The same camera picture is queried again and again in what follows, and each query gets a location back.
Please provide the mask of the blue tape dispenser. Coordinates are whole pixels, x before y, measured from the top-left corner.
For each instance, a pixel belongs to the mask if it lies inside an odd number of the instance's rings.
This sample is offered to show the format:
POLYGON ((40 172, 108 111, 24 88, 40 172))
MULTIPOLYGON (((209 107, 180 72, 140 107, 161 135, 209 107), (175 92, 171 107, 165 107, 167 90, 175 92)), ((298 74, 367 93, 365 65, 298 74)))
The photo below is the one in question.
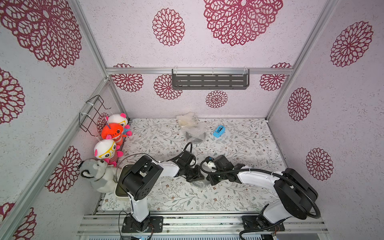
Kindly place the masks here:
POLYGON ((220 126, 218 126, 218 127, 215 129, 215 131, 213 132, 213 136, 214 136, 215 138, 220 138, 220 137, 225 133, 225 131, 226 131, 226 127, 220 125, 220 126))

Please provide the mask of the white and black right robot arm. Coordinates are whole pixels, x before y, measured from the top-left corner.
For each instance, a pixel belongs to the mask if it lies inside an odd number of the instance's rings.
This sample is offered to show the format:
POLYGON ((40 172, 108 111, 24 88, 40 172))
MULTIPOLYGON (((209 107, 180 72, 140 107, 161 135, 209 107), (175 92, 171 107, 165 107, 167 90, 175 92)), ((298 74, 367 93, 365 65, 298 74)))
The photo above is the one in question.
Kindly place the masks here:
POLYGON ((225 156, 207 157, 200 163, 212 186, 221 181, 245 184, 274 190, 279 199, 266 205, 258 216, 262 226, 280 224, 288 218, 319 219, 321 212, 316 204, 317 191, 294 169, 271 172, 251 168, 244 164, 233 165, 225 156))

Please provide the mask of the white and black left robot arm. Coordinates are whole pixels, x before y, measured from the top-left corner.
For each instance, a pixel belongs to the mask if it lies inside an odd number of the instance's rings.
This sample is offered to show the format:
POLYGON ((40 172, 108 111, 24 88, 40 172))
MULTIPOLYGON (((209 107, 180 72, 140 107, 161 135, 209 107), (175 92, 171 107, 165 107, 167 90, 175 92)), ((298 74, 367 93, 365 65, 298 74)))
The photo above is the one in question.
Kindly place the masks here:
POLYGON ((188 183, 204 180, 196 161, 195 155, 190 151, 183 151, 163 162, 144 155, 129 170, 122 170, 117 186, 131 199, 132 218, 137 223, 142 223, 149 217, 147 196, 159 178, 183 177, 188 183))

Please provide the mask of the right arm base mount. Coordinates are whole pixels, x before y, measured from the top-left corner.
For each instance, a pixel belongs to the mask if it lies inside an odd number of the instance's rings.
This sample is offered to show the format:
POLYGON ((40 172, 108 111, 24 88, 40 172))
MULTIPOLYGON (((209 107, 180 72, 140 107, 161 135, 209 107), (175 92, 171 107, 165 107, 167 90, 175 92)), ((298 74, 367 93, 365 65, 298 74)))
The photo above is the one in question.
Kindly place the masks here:
POLYGON ((283 226, 283 222, 286 219, 282 219, 277 221, 276 223, 270 223, 264 216, 257 215, 257 216, 242 216, 243 221, 243 227, 244 230, 242 233, 255 233, 255 232, 263 232, 263 231, 269 231, 274 232, 277 227, 283 227, 283 230, 285 229, 283 226))

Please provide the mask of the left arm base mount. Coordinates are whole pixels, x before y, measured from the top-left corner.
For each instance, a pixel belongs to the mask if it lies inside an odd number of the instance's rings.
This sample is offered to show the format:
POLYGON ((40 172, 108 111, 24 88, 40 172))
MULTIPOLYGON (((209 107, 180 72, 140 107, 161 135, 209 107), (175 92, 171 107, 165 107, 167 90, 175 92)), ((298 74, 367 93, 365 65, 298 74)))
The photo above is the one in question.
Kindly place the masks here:
POLYGON ((164 218, 159 216, 148 216, 142 222, 138 222, 131 215, 125 217, 122 233, 161 233, 163 231, 164 218))

